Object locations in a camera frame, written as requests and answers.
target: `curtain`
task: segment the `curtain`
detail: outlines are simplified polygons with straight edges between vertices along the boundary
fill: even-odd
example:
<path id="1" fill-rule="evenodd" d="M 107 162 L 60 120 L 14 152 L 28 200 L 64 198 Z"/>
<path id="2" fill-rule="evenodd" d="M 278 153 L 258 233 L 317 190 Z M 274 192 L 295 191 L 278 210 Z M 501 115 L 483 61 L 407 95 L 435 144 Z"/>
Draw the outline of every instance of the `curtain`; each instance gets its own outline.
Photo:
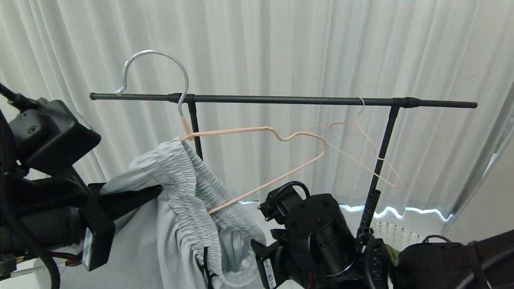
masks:
<path id="1" fill-rule="evenodd" d="M 32 98 L 65 101 L 102 135 L 76 164 L 86 182 L 104 182 L 158 143 L 184 135 L 175 104 L 89 99 L 91 92 L 114 93 L 124 62 L 144 49 L 180 59 L 194 94 L 478 102 L 474 110 L 400 110 L 386 159 L 403 186 L 378 183 L 378 210 L 391 206 L 400 213 L 417 207 L 450 214 L 466 182 L 480 173 L 473 171 L 479 153 L 497 145 L 486 140 L 499 133 L 492 128 L 514 81 L 510 1 L 7 0 L 0 10 L 0 80 Z M 161 56 L 143 56 L 128 71 L 126 93 L 182 90 L 180 69 Z M 355 121 L 361 109 L 209 103 L 198 105 L 198 118 L 201 131 L 269 125 L 286 136 Z M 358 119 L 378 147 L 388 113 L 387 107 L 366 106 Z M 373 147 L 356 127 L 313 131 L 374 168 Z M 322 148 L 312 138 L 279 142 L 265 132 L 204 137 L 202 144 L 207 166 L 234 195 Z M 387 166 L 382 176 L 397 183 Z M 312 193 L 332 193 L 357 206 L 371 178 L 329 149 L 279 184 L 300 180 Z M 262 200 L 279 184 L 247 200 Z"/>

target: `clothes hanger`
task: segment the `clothes hanger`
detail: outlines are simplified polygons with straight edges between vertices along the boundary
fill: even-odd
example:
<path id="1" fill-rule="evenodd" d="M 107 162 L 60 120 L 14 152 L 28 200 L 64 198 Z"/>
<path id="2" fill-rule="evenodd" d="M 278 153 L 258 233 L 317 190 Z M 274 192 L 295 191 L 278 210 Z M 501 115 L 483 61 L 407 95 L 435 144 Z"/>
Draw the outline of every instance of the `clothes hanger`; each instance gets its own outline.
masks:
<path id="1" fill-rule="evenodd" d="M 268 132 L 272 132 L 275 135 L 275 137 L 277 137 L 277 139 L 280 140 L 280 141 L 289 141 L 289 140 L 293 139 L 294 137 L 296 137 L 298 135 L 306 135 L 306 136 L 317 138 L 317 139 L 319 139 L 319 140 L 321 140 L 323 142 L 323 146 L 324 146 L 323 151 L 317 157 L 315 157 L 315 158 L 311 159 L 310 161 L 300 165 L 299 167 L 297 167 L 297 168 L 295 168 L 295 169 L 293 169 L 293 170 L 291 170 L 291 171 L 289 171 L 289 172 L 287 172 L 287 173 L 285 173 L 285 174 L 275 178 L 274 180 L 271 180 L 271 181 L 269 181 L 269 182 L 259 186 L 258 188 L 253 189 L 253 190 L 247 192 L 246 194 L 243 194 L 243 195 L 241 195 L 241 196 L 239 196 L 237 198 L 234 198 L 234 199 L 230 200 L 229 202 L 227 202 L 225 204 L 222 204 L 222 205 L 220 205 L 220 206 L 218 206 L 218 207 L 208 211 L 208 214 L 212 214 L 212 213 L 215 213 L 215 212 L 217 212 L 217 211 L 219 211 L 221 209 L 224 209 L 224 208 L 226 208 L 226 207 L 236 203 L 237 201 L 239 201 L 239 200 L 241 200 L 241 199 L 243 199 L 243 198 L 245 198 L 245 197 L 247 197 L 247 196 L 249 196 L 249 195 L 251 195 L 251 194 L 253 194 L 253 193 L 255 193 L 255 192 L 257 192 L 257 191 L 259 191 L 259 190 L 261 190 L 261 189 L 263 189 L 263 188 L 265 188 L 265 187 L 267 187 L 267 186 L 269 186 L 269 185 L 271 185 L 271 184 L 273 184 L 273 183 L 275 183 L 275 182 L 277 182 L 277 181 L 279 181 L 279 180 L 281 180 L 281 179 L 283 179 L 283 178 L 285 178 L 285 177 L 287 177 L 287 176 L 289 176 L 289 175 L 291 175 L 291 174 L 301 170 L 301 169 L 303 169 L 304 167 L 306 167 L 306 166 L 312 164 L 313 162 L 315 162 L 316 160 L 320 159 L 325 154 L 325 152 L 327 150 L 327 141 L 326 141 L 326 139 L 324 139 L 323 137 L 321 137 L 319 135 L 316 135 L 314 133 L 310 133 L 310 132 L 296 132 L 296 133 L 293 133 L 292 135 L 290 135 L 288 137 L 285 137 L 285 138 L 281 137 L 280 134 L 272 127 L 253 127 L 253 128 L 216 130 L 216 131 L 207 131 L 207 132 L 193 133 L 191 131 L 191 129 L 189 128 L 188 122 L 187 122 L 187 120 L 184 117 L 184 114 L 182 112 L 182 104 L 184 102 L 184 99 L 186 98 L 187 90 L 189 88 L 189 78 L 188 78 L 186 69 L 184 68 L 184 66 L 182 65 L 182 63 L 178 59 L 176 59 L 172 55 L 170 55 L 170 54 L 168 54 L 166 52 L 163 52 L 163 51 L 153 50 L 153 49 L 143 50 L 143 51 L 140 51 L 140 52 L 134 54 L 129 60 L 127 60 L 125 62 L 124 67 L 123 67 L 123 75 L 122 75 L 122 77 L 123 77 L 123 79 L 122 79 L 123 85 L 122 85 L 121 88 L 119 88 L 116 91 L 117 95 L 121 96 L 123 91 L 125 91 L 125 89 L 126 89 L 127 71 L 129 69 L 130 64 L 132 64 L 132 62 L 136 58 L 138 58 L 138 57 L 140 57 L 142 55 L 153 54 L 153 53 L 165 56 L 165 57 L 173 60 L 176 64 L 178 64 L 178 66 L 180 66 L 180 69 L 182 70 L 182 73 L 184 75 L 184 80 L 185 80 L 185 83 L 186 83 L 186 87 L 184 89 L 184 92 L 180 95 L 180 98 L 179 98 L 178 103 L 177 103 L 178 113 L 180 115 L 180 120 L 182 122 L 184 130 L 186 131 L 186 135 L 183 138 L 181 138 L 181 141 L 193 140 L 193 138 L 195 136 L 211 136 L 211 135 L 233 134 L 233 133 L 242 133 L 242 132 L 268 131 Z"/>
<path id="2" fill-rule="evenodd" d="M 386 180 L 385 178 L 383 178 L 382 176 L 376 174 L 373 170 L 371 170 L 370 168 L 368 168 L 367 166 L 365 166 L 363 163 L 361 163 L 360 161 L 358 161 L 356 158 L 352 157 L 351 155 L 349 155 L 348 153 L 346 152 L 343 152 L 341 149 L 339 149 L 338 147 L 336 147 L 335 145 L 331 144 L 330 142 L 327 142 L 327 145 L 333 147 L 334 149 L 336 149 L 337 151 L 339 151 L 340 153 L 348 156 L 349 158 L 351 158 L 353 161 L 355 161 L 356 163 L 358 163 L 359 165 L 361 165 L 363 168 L 367 169 L 368 171 L 370 171 L 372 174 L 374 174 L 375 176 L 377 176 L 379 179 L 383 180 L 386 184 L 394 187 L 394 188 L 400 188 L 402 183 L 401 183 L 401 177 L 400 175 L 396 172 L 396 170 L 393 168 L 393 166 L 385 159 L 385 158 L 381 158 L 378 156 L 378 150 L 377 150 L 377 146 L 373 143 L 373 141 L 370 139 L 370 137 L 367 135 L 367 133 L 364 131 L 364 129 L 362 129 L 362 127 L 360 126 L 359 124 L 359 116 L 360 114 L 364 111 L 364 108 L 366 106 L 366 104 L 364 103 L 364 100 L 360 97 L 358 97 L 358 99 L 360 99 L 362 101 L 362 109 L 359 111 L 359 113 L 357 114 L 357 119 L 354 121 L 354 122 L 335 122 L 335 123 L 332 123 L 330 125 L 326 125 L 326 124 L 317 124 L 315 126 L 313 126 L 310 130 L 312 131 L 315 127 L 328 127 L 328 129 L 332 128 L 333 126 L 335 125 L 339 125 L 339 124 L 349 124 L 349 125 L 356 125 L 360 132 L 366 137 L 366 139 L 368 139 L 368 141 L 371 143 L 371 145 L 373 146 L 373 148 L 375 149 L 375 156 L 377 159 L 379 160 L 382 160 L 384 163 L 386 163 L 390 168 L 391 170 L 394 172 L 394 174 L 396 175 L 396 177 L 398 178 L 398 185 L 395 185 L 391 182 L 389 182 L 388 180 Z"/>

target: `barcode label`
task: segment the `barcode label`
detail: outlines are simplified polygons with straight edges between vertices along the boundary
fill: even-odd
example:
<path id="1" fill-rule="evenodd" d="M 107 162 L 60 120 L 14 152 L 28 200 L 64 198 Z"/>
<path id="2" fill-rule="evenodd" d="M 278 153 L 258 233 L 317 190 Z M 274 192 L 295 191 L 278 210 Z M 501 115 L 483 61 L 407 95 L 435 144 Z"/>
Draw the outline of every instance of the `barcode label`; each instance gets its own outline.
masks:
<path id="1" fill-rule="evenodd" d="M 277 287 L 277 283 L 275 282 L 273 267 L 271 266 L 271 261 L 269 259 L 264 260 L 264 270 L 266 270 L 266 278 L 268 278 L 269 289 L 274 289 Z"/>
<path id="2" fill-rule="evenodd" d="M 89 259 L 91 258 L 91 243 L 93 242 L 93 234 L 86 227 L 86 234 L 84 237 L 84 250 L 82 251 L 82 262 L 86 267 L 89 267 Z"/>

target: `garment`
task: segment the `garment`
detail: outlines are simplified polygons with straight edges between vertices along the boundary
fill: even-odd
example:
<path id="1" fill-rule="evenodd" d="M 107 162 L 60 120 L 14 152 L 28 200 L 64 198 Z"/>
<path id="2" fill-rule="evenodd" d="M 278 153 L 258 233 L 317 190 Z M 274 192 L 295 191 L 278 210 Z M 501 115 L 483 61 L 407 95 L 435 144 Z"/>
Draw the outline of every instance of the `garment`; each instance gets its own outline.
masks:
<path id="1" fill-rule="evenodd" d="M 92 272 L 67 268 L 62 288 L 207 288 L 205 247 L 214 288 L 262 287 L 250 240 L 265 243 L 263 232 L 240 204 L 207 214 L 233 196 L 180 139 L 136 158 L 100 193 L 154 185 L 163 186 L 156 200 L 116 222 L 109 262 Z"/>

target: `silver metal hook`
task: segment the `silver metal hook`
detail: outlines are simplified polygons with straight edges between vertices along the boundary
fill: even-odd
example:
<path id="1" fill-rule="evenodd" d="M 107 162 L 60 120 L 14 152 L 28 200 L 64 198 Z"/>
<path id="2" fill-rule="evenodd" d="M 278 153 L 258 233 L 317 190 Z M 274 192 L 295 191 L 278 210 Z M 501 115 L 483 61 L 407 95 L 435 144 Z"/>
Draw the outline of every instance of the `silver metal hook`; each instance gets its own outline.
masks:
<path id="1" fill-rule="evenodd" d="M 167 58 L 173 60 L 176 64 L 178 64 L 178 66 L 180 66 L 180 69 L 182 70 L 182 73 L 184 74 L 184 80 L 186 82 L 186 88 L 184 89 L 184 92 L 180 95 L 180 98 L 178 99 L 178 114 L 180 115 L 180 117 L 183 117 L 184 113 L 182 112 L 182 104 L 184 103 L 184 99 L 186 98 L 186 94 L 188 93 L 188 88 L 189 88 L 188 73 L 187 73 L 186 69 L 184 68 L 184 66 L 182 65 L 182 63 L 178 59 L 176 59 L 173 55 L 168 54 L 166 52 L 148 49 L 148 50 L 143 50 L 143 51 L 140 51 L 140 52 L 132 55 L 132 57 L 130 57 L 130 59 L 125 62 L 125 66 L 123 67 L 123 79 L 122 79 L 123 85 L 120 87 L 120 89 L 118 89 L 116 91 L 116 94 L 121 95 L 127 88 L 127 71 L 129 70 L 130 64 L 132 64 L 132 62 L 134 60 L 136 60 L 136 58 L 143 56 L 145 54 L 159 54 L 162 56 L 166 56 Z"/>
<path id="2" fill-rule="evenodd" d="M 364 100 L 360 97 L 358 97 L 358 99 L 360 99 L 360 101 L 362 101 L 362 109 L 359 111 L 359 114 L 357 114 L 357 118 L 359 118 L 360 116 L 360 113 L 364 111 L 364 108 L 366 107 L 366 104 L 364 103 Z"/>

